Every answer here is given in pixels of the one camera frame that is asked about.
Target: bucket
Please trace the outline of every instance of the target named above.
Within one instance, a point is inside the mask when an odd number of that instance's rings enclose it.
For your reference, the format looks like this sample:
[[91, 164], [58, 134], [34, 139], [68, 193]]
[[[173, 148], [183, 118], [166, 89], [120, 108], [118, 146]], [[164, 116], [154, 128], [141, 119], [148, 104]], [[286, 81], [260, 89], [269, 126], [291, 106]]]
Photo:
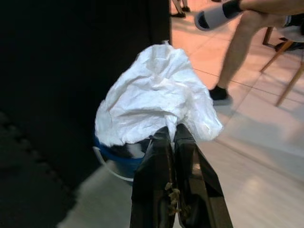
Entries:
[[[134, 174], [141, 164], [143, 158], [121, 158], [113, 155], [110, 149], [104, 145], [102, 145], [98, 138], [94, 135], [94, 143], [95, 146], [93, 150], [95, 155], [97, 156], [99, 162], [103, 164], [108, 171], [114, 176], [129, 182], [133, 182]], [[107, 163], [104, 160], [104, 157], [112, 160], [117, 168], [117, 172], [113, 171], [107, 166]]]

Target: white plastic bag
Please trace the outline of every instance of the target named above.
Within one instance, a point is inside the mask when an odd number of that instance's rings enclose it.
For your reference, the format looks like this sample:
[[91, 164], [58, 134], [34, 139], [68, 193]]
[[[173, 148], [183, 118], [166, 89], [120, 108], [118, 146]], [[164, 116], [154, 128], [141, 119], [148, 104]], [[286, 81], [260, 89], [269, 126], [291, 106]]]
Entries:
[[164, 126], [173, 141], [183, 123], [196, 141], [214, 139], [222, 124], [206, 86], [182, 49], [153, 45], [141, 52], [98, 108], [95, 134], [106, 146], [136, 143]]

